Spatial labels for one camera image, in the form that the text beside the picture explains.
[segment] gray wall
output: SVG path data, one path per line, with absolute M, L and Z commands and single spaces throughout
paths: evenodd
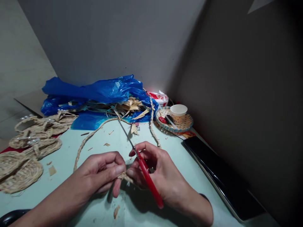
M 302 207 L 302 49 L 285 5 L 247 14 L 251 4 L 210 1 L 176 100 L 265 208 L 290 226 Z
M 0 139 L 16 136 L 15 125 L 30 114 L 14 98 L 41 89 L 54 76 L 18 1 L 0 0 Z
M 166 91 L 205 0 L 19 0 L 55 72 L 76 85 L 134 74 Z

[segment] red and white package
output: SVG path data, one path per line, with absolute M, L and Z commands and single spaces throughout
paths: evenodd
M 164 94 L 163 92 L 159 91 L 159 93 L 155 93 L 155 92 L 147 92 L 148 94 L 150 94 L 150 96 L 156 100 L 156 102 L 161 106 L 161 107 L 165 107 L 168 104 L 168 96 L 166 94 Z

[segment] scissor blade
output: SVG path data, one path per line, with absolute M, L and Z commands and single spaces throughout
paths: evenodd
M 126 135 L 128 141 L 130 142 L 131 146 L 133 147 L 133 149 L 134 149 L 134 151 L 135 151 L 135 153 L 136 153 L 136 156 L 139 158 L 139 154 L 138 154 L 138 152 L 137 152 L 135 146 L 133 145 L 132 141 L 130 140 L 130 138 L 129 138 L 127 132 L 126 132 L 125 129 L 123 128 L 123 126 L 122 126 L 122 124 L 121 124 L 121 121 L 120 121 L 120 120 L 118 120 L 118 121 L 119 121 L 119 123 L 120 123 L 120 125 L 121 125 L 121 127 L 122 127 L 122 129 L 123 129 L 123 131 L 124 131 L 124 133 L 125 133 L 125 135 Z

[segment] right hand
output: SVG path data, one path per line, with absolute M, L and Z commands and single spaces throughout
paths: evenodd
M 189 185 L 167 151 L 146 141 L 137 144 L 135 148 L 141 151 L 140 154 L 148 167 L 155 170 L 150 176 L 163 201 L 191 218 L 197 225 L 211 225 L 213 213 L 209 201 Z M 132 150 L 129 156 L 134 155 L 135 151 Z M 138 186 L 147 186 L 138 158 L 134 160 L 126 174 L 133 178 Z

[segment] table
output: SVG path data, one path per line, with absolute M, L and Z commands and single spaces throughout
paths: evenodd
M 125 130 L 130 130 L 130 125 L 122 122 Z M 156 145 L 152 137 L 148 123 L 140 123 L 139 136 L 133 135 L 131 140 L 135 143 L 148 141 Z M 188 183 L 199 193 L 203 193 L 211 201 L 215 213 L 215 222 L 224 223 L 226 226 L 241 226 L 230 214 L 221 198 L 200 169 L 199 165 L 191 157 L 189 152 L 181 145 L 182 140 L 172 134 L 165 134 L 154 126 L 154 131 L 159 138 L 162 149 L 165 149 L 171 156 L 173 162 L 188 181 Z M 0 217 L 16 209 L 30 209 L 41 202 L 49 193 L 57 188 L 67 177 L 73 173 L 73 167 L 77 151 L 82 140 L 87 136 L 81 134 L 92 131 L 67 130 L 60 139 L 62 147 L 46 156 L 40 162 L 44 172 L 40 179 L 22 191 L 12 195 L 0 192 Z M 118 121 L 110 121 L 103 126 L 95 135 L 90 138 L 83 147 L 78 167 L 91 154 L 99 154 L 109 151 L 119 151 L 124 158 L 126 165 L 130 165 L 128 156 L 131 151 L 128 142 Z M 50 177 L 48 168 L 54 166 L 57 173 Z M 114 219 L 114 209 L 120 205 L 118 216 Z M 246 226 L 268 226 L 270 217 L 266 216 Z M 120 195 L 113 198 L 111 193 L 104 196 L 93 196 L 81 212 L 71 221 L 69 226 L 194 226 L 186 217 L 180 215 L 168 206 L 159 210 L 154 198 L 149 191 L 141 191 L 134 185 L 123 181 Z

